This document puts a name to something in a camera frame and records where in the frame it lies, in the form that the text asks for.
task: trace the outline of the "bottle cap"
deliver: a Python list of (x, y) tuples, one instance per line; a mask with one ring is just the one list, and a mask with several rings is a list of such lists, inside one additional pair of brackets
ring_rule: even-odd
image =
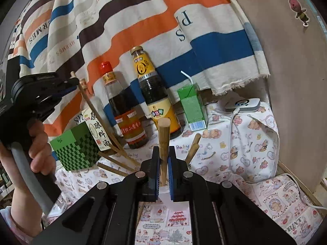
[(136, 47), (133, 47), (131, 50), (130, 50), (130, 53), (133, 54), (135, 51), (137, 50), (143, 50), (143, 47), (142, 46), (136, 46)]
[(85, 80), (85, 78), (82, 78), (82, 79), (80, 80), (80, 85), (81, 85), (81, 87), (82, 87), (83, 89), (87, 89), (87, 84), (86, 84), (86, 80)]
[(110, 62), (103, 62), (103, 63), (101, 63), (101, 67), (99, 70), (100, 70), (101, 75), (104, 75), (105, 73), (112, 72), (112, 66), (111, 66)]

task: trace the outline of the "green box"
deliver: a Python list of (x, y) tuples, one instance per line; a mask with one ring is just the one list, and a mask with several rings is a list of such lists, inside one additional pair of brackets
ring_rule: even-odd
[(90, 168), (100, 158), (99, 147), (85, 122), (65, 131), (50, 144), (67, 171)]
[(206, 129), (208, 114), (200, 96), (197, 84), (187, 85), (177, 90), (191, 131)]

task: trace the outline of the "bottle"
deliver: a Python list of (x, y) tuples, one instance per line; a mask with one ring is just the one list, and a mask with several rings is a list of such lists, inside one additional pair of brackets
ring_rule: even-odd
[[(88, 96), (92, 105), (94, 106), (96, 111), (99, 113), (101, 119), (103, 121), (105, 121), (108, 129), (113, 133), (113, 129), (110, 126), (110, 123), (107, 119), (106, 114), (104, 113), (103, 105), (102, 105), (100, 98), (98, 98), (97, 96), (92, 96), (90, 94), (84, 78), (80, 80), (80, 85), (85, 90), (85, 94)], [(98, 121), (98, 119), (96, 118), (96, 116), (94, 115), (94, 113), (92, 112), (91, 108), (89, 107), (89, 105), (87, 104), (85, 99), (82, 99), (82, 102), (81, 102), (81, 112), (85, 119), (87, 127), (89, 128), (100, 151), (109, 150), (110, 149), (109, 141), (111, 141), (111, 140), (110, 140), (109, 136), (107, 135), (106, 131), (104, 130), (104, 128), (102, 127), (102, 125), (100, 124), (100, 122)]]
[(131, 149), (144, 146), (148, 142), (136, 111), (128, 103), (125, 90), (116, 79), (110, 62), (101, 64), (100, 73), (105, 83), (105, 88), (112, 109), (113, 116), (122, 131), (122, 134)]
[(163, 82), (150, 61), (148, 54), (141, 46), (130, 50), (133, 57), (134, 67), (145, 102), (151, 112), (154, 123), (162, 117), (170, 119), (170, 139), (174, 139), (182, 133), (182, 128), (170, 103)]

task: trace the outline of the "metal rivet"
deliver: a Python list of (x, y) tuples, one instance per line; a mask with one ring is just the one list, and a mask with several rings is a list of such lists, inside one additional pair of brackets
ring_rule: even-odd
[(191, 171), (185, 171), (183, 173), (183, 176), (186, 177), (186, 178), (191, 178), (193, 176), (193, 172), (191, 172)]
[(99, 182), (96, 187), (99, 189), (99, 190), (103, 190), (105, 188), (107, 188), (107, 184), (103, 181)]
[(230, 181), (223, 181), (221, 183), (221, 185), (224, 187), (224, 188), (231, 188), (232, 187), (232, 183)]
[(145, 172), (144, 171), (138, 171), (137, 173), (135, 173), (135, 176), (137, 178), (143, 178), (145, 176)]

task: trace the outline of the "beige wall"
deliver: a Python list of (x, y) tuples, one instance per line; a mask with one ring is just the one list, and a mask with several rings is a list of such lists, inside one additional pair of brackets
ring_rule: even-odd
[(280, 160), (311, 191), (327, 163), (327, 43), (305, 0), (304, 28), (287, 0), (237, 0), (256, 31), (269, 65), (271, 105), (280, 131)]

